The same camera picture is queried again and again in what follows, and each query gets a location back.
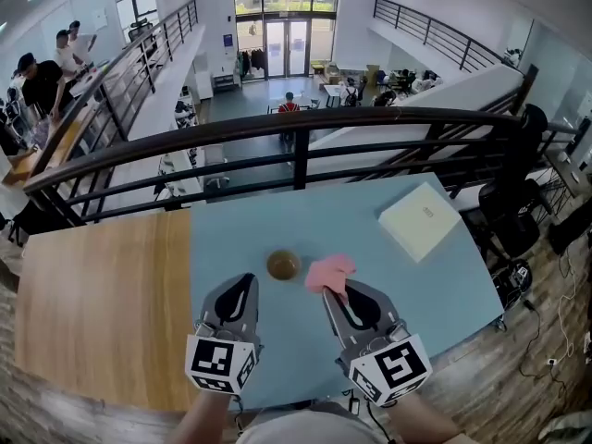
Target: black bag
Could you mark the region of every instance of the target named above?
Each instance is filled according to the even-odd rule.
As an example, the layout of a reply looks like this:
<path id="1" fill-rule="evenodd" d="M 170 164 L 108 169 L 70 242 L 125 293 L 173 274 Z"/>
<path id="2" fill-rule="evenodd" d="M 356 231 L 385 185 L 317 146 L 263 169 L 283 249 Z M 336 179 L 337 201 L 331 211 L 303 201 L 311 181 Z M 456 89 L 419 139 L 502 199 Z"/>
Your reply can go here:
<path id="1" fill-rule="evenodd" d="M 355 93 L 355 89 L 353 92 L 350 92 L 349 88 L 346 87 L 345 90 L 348 92 L 348 96 L 345 99 L 345 107 L 356 107 L 358 105 L 358 95 Z"/>

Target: person in black shirt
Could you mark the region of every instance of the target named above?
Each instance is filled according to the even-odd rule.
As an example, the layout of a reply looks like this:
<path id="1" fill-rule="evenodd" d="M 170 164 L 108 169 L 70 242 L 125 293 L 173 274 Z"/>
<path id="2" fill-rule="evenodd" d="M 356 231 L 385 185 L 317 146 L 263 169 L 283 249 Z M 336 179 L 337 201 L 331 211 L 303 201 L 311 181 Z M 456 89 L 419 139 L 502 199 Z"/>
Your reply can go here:
<path id="1" fill-rule="evenodd" d="M 66 89 L 66 81 L 62 69 L 54 61 L 37 63 L 31 53 L 27 53 L 18 61 L 18 72 L 24 77 L 22 96 L 25 104 L 36 104 L 43 114 L 58 122 L 67 105 L 74 99 Z M 35 122 L 39 117 L 32 109 Z"/>

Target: gray floor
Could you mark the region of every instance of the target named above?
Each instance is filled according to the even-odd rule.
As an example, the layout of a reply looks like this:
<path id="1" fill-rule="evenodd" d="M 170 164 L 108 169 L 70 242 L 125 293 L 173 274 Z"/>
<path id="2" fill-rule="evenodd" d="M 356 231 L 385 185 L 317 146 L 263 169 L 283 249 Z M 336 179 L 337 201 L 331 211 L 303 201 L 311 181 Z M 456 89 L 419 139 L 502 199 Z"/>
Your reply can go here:
<path id="1" fill-rule="evenodd" d="M 269 100 L 283 97 L 286 92 L 292 92 L 295 95 L 304 92 L 304 95 L 307 97 L 320 99 L 320 107 L 325 109 L 327 93 L 318 90 L 318 79 L 291 78 L 252 81 L 243 84 L 242 90 L 216 94 L 210 103 L 209 121 L 215 122 L 232 118 L 264 115 L 267 113 Z M 311 135 L 311 141 L 318 140 L 332 131 L 334 130 L 315 130 Z M 239 161 L 245 158 L 281 154 L 283 153 L 282 149 L 282 143 L 280 143 L 277 135 L 224 143 L 224 154 L 229 162 Z M 235 187 L 255 182 L 291 178 L 292 169 L 285 163 L 281 165 L 259 166 L 229 172 L 228 177 L 230 178 L 230 183 L 227 186 Z M 216 187 L 210 186 L 208 190 L 210 189 L 216 189 Z"/>

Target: brown cup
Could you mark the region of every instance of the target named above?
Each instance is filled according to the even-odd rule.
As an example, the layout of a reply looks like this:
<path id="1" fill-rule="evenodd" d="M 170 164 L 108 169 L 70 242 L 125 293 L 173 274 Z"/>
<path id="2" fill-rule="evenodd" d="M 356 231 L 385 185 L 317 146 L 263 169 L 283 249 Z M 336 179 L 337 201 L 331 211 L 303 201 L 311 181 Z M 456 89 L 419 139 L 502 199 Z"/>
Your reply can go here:
<path id="1" fill-rule="evenodd" d="M 288 250 L 276 250 L 267 258 L 267 271 L 272 278 L 288 281 L 300 273 L 301 261 Z"/>

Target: pink cloth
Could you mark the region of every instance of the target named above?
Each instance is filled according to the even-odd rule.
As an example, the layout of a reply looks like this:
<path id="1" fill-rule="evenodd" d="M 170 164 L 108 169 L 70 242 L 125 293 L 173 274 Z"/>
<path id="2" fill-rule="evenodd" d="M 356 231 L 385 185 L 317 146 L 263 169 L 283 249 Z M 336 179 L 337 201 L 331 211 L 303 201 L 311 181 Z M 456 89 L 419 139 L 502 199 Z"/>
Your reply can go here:
<path id="1" fill-rule="evenodd" d="M 309 291 L 319 294 L 323 292 L 324 287 L 327 287 L 347 303 L 345 280 L 353 273 L 355 273 L 355 264 L 351 258 L 344 254 L 332 255 L 311 264 L 304 285 Z"/>

